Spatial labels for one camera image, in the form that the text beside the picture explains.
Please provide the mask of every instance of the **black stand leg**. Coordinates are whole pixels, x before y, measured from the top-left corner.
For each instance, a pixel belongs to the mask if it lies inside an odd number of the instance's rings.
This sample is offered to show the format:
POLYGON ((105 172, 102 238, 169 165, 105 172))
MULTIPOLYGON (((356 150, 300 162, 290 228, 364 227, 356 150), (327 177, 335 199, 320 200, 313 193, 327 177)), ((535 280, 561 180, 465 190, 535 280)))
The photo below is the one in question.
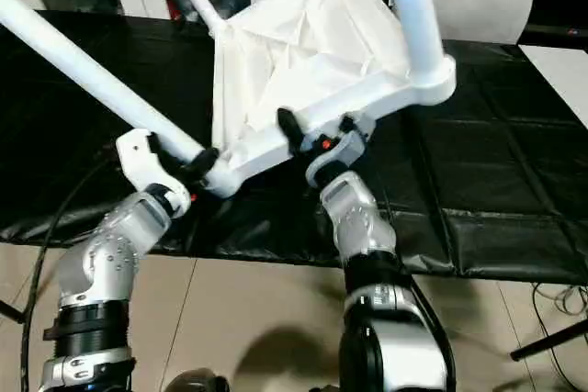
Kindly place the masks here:
POLYGON ((576 323, 575 325, 571 325, 569 328, 566 328, 565 330, 561 330, 559 332, 556 332, 555 334, 551 334, 544 339, 530 343, 527 346, 522 347, 521 349, 512 351, 511 358, 518 362, 519 360, 527 358, 530 355, 542 353, 547 349, 552 349, 553 347, 558 346, 559 344, 568 342, 586 333, 588 333, 588 319, 582 320, 576 323))
POLYGON ((0 314, 7 316, 9 319, 16 323, 23 323, 25 321, 25 314, 20 312, 18 309, 12 308, 7 303, 0 300, 0 314))

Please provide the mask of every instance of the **silver robot arm segment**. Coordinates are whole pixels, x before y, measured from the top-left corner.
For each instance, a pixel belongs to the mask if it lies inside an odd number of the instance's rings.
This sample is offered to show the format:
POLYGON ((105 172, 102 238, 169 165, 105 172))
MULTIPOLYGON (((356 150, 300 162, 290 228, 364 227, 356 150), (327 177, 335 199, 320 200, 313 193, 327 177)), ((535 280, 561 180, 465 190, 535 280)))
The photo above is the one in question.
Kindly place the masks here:
POLYGON ((60 308, 130 300, 138 260, 164 235, 171 219, 146 192, 125 199, 105 215, 94 236, 59 261, 60 308))
POLYGON ((343 264, 353 256, 395 253, 396 233, 378 213, 376 198, 354 172, 345 172, 321 191, 321 203, 334 228, 334 245, 343 264))

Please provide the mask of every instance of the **black table cover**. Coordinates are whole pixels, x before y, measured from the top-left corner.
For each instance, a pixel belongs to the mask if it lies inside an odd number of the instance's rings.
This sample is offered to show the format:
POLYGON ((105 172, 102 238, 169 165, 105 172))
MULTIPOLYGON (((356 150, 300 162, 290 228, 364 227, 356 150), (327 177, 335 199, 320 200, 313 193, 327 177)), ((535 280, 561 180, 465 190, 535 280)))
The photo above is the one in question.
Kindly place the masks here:
MULTIPOLYGON (((64 34, 204 145, 213 41, 163 20, 44 13, 64 34)), ((446 42, 458 89, 446 103, 383 118, 356 165, 416 273, 585 284, 588 131, 514 46, 446 42)), ((129 129, 0 28, 0 240, 38 243, 52 212, 129 129)), ((132 192, 116 166, 84 188, 55 236, 81 238, 132 192)), ((337 265, 300 166, 237 196, 199 195, 158 252, 337 265)))

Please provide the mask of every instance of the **tiled floor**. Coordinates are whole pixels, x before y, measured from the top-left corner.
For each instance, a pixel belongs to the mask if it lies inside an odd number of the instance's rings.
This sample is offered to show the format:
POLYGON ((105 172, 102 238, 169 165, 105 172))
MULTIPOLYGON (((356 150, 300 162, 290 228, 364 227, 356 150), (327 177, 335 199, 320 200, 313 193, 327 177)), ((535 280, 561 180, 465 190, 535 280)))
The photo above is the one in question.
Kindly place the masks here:
MULTIPOLYGON (((36 249, 0 245, 0 298, 22 307, 36 249)), ((31 386, 37 387, 51 345, 41 329, 55 314, 51 251, 31 336, 31 386)), ((461 391, 563 391, 548 354, 510 361, 519 343, 539 337, 530 284, 418 278, 447 326, 461 391)), ((560 286, 546 286, 550 292, 560 286)), ((236 392, 297 391, 336 383, 342 329, 340 271, 265 263, 149 256, 141 265, 131 304, 130 340, 138 366, 133 389, 155 392, 177 374, 210 367, 236 392)), ((538 299, 550 331, 577 318, 538 299)), ((18 390, 20 326, 0 319, 0 390, 18 390)), ((562 345, 568 376, 588 388, 583 339, 562 345)))

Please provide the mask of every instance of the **white pillow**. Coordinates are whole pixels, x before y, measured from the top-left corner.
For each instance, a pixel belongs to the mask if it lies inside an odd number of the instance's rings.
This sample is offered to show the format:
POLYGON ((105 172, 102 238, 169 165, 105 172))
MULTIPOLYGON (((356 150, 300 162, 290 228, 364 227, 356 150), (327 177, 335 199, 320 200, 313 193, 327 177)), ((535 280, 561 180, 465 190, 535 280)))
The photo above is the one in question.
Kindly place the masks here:
POLYGON ((533 0, 433 0, 442 39, 516 43, 533 0))

